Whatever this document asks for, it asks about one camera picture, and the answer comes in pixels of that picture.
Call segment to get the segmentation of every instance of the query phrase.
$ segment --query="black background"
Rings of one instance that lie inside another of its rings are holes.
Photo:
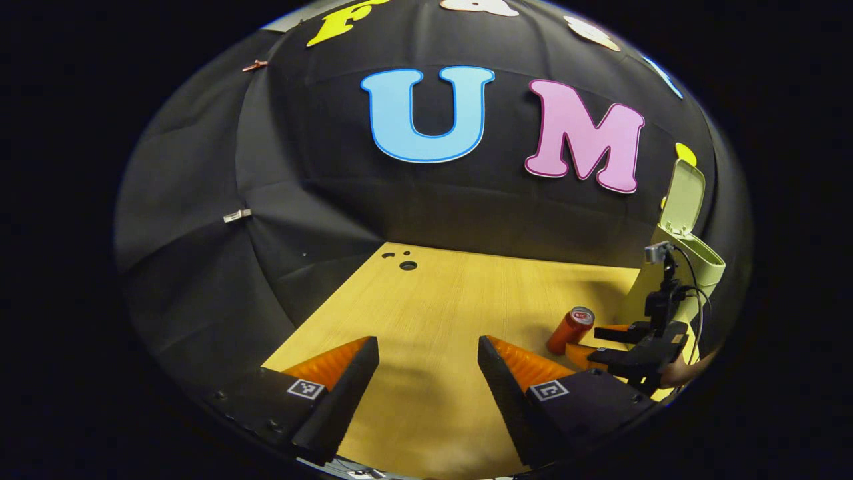
[[[13,375],[4,395],[20,427],[5,429],[12,477],[299,477],[275,472],[165,380],[130,329],[109,258],[118,182],[149,119],[195,70],[297,5],[33,7],[8,20],[15,176],[6,255],[13,309],[4,317]],[[830,223],[817,213],[843,205],[838,175],[820,170],[844,158],[840,140],[826,138],[841,121],[841,91],[830,84],[844,57],[839,13],[793,3],[566,7],[654,54],[718,120],[743,161],[758,245],[746,310],[718,360],[653,433],[609,448],[614,457],[590,471],[848,471],[834,438],[844,436],[834,402],[846,366],[824,359],[837,334],[819,312],[841,299],[820,268],[843,257],[827,249],[843,217]]]

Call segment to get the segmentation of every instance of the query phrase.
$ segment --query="wooden table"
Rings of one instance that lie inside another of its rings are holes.
[[[383,258],[383,254],[394,256]],[[401,262],[413,261],[414,270]],[[284,370],[373,335],[380,363],[339,454],[412,477],[493,478],[527,470],[477,365],[481,335],[576,371],[545,348],[572,307],[611,325],[639,269],[524,260],[385,243],[264,363]],[[693,333],[685,358],[693,347]],[[582,344],[626,349],[590,333]],[[659,400],[669,390],[660,390]]]

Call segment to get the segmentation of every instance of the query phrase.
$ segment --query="letter m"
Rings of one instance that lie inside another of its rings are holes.
[[[564,177],[569,166],[563,161],[568,143],[577,177],[585,180],[609,151],[607,164],[595,179],[606,189],[622,193],[637,190],[634,177],[642,115],[614,103],[596,126],[575,89],[550,80],[533,80],[531,90],[542,99],[542,132],[539,148],[525,162],[527,171],[541,177]]]

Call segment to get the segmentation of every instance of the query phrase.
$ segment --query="letter u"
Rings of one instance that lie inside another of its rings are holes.
[[[374,73],[362,80],[370,94],[370,130],[387,155],[414,163],[455,160],[477,148],[485,127],[485,84],[495,73],[481,67],[447,67],[439,77],[453,85],[453,128],[444,135],[424,135],[412,121],[412,87],[423,79],[418,70]]]

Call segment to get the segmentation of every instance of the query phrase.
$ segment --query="soda can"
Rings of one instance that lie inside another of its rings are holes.
[[[548,340],[548,351],[555,355],[566,354],[567,343],[579,343],[592,330],[595,313],[586,307],[574,307],[557,325],[557,330]]]

